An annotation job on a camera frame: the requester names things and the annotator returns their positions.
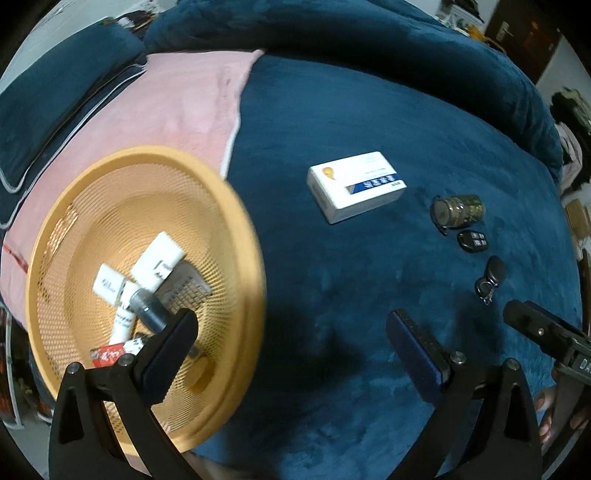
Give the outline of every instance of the pink cloth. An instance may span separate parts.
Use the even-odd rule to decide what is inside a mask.
[[[52,205],[93,163],[124,148],[165,145],[195,155],[226,176],[240,125],[240,95],[261,55],[257,50],[148,56],[146,72],[90,119],[47,168],[8,231],[0,293],[16,319],[26,322],[27,276],[15,256],[30,262]]]

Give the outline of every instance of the metal bolt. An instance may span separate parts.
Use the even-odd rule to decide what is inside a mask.
[[[66,372],[69,374],[75,374],[80,369],[80,367],[81,365],[78,362],[72,362],[70,365],[68,365],[68,368],[66,368]]]
[[[515,360],[514,358],[508,358],[505,361],[505,365],[508,366],[509,368],[511,368],[512,370],[519,370],[519,368],[521,367],[519,362],[517,360]]]
[[[121,365],[122,367],[128,367],[130,366],[132,363],[134,363],[135,360],[135,355],[132,353],[126,353],[125,355],[121,355],[119,357],[119,360],[117,360],[117,363],[119,365]]]
[[[463,365],[466,363],[466,355],[464,355],[462,352],[452,352],[449,355],[449,359],[456,365]]]

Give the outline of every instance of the wooden door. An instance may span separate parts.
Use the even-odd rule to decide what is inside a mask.
[[[560,30],[532,0],[499,0],[486,28],[508,57],[536,83],[552,58]]]

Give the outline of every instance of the yellow basket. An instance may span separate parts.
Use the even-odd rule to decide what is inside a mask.
[[[179,370],[152,408],[179,451],[205,441],[241,402],[254,374],[264,322],[265,280],[256,234],[232,188],[191,155],[143,146],[110,155],[60,196],[37,237],[27,279],[27,324],[35,360],[54,397],[73,361],[106,345],[115,308],[92,291],[102,263],[131,277],[150,242],[166,231],[211,286],[192,306],[198,342],[215,366],[200,393]],[[138,322],[138,331],[146,332]],[[125,453],[136,451],[113,404],[106,404]]]

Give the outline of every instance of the cardboard box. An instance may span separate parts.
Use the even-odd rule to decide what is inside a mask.
[[[380,152],[310,167],[307,183],[329,223],[393,202],[406,188]]]

